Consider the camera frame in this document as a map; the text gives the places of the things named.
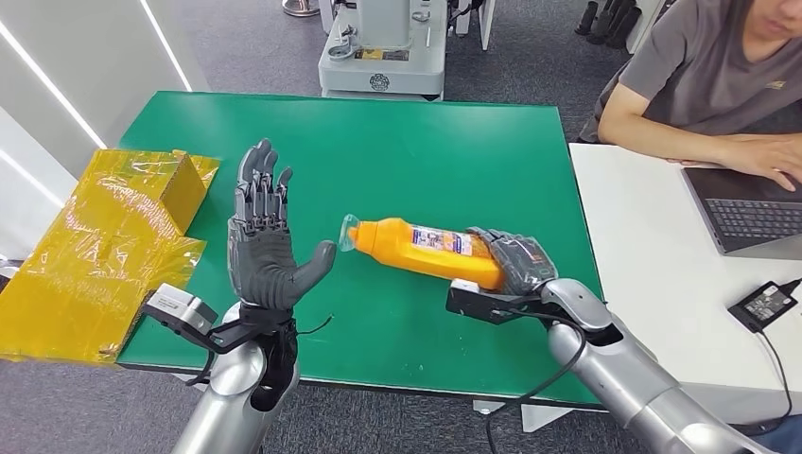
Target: power adapter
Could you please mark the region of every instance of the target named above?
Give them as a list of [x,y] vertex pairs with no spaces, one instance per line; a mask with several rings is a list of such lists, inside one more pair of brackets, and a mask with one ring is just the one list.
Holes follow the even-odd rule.
[[796,306],[797,301],[791,294],[800,282],[802,279],[779,286],[769,281],[727,310],[749,331],[762,332],[766,326]]

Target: green tabletop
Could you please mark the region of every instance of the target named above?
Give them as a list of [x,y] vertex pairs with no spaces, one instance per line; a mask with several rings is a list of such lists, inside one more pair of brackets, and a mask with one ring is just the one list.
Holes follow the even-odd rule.
[[[292,166],[289,225],[299,262],[342,218],[400,217],[461,231],[478,225],[535,236],[562,276],[601,293],[557,109],[293,96],[157,93],[121,148],[184,149],[221,160],[188,236],[208,241],[187,290],[219,314],[235,301],[226,268],[226,219],[245,150],[267,137]],[[385,267],[358,252],[296,307],[302,377],[361,386],[516,395],[551,375],[543,327],[502,326],[445,310],[449,283]],[[152,319],[118,362],[197,369],[205,353]],[[567,376],[542,396],[596,403]]]

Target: laptop keyboard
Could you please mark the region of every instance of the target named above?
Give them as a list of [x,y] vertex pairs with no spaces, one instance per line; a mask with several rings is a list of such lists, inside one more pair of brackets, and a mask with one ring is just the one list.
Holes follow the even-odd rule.
[[724,236],[780,239],[802,234],[802,203],[706,199]]

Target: gray carpet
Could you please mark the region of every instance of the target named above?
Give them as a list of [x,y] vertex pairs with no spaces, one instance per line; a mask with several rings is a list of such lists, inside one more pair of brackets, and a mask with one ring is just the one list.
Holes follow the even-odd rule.
[[[278,0],[174,0],[214,90],[320,93],[320,19],[289,18]],[[596,95],[627,56],[572,33],[581,0],[499,0],[491,46],[452,38],[451,100],[552,104],[576,136]],[[168,452],[198,392],[170,375],[0,361],[0,454]],[[573,413],[534,434],[511,411],[496,423],[502,453],[640,453],[600,413]],[[266,440],[267,452],[489,452],[467,400],[301,387]]]

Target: yellow box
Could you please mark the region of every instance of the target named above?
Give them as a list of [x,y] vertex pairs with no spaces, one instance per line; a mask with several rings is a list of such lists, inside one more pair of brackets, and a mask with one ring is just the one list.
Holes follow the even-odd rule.
[[0,293],[0,358],[112,364],[145,293],[183,287],[205,243],[184,237],[218,161],[100,149]]

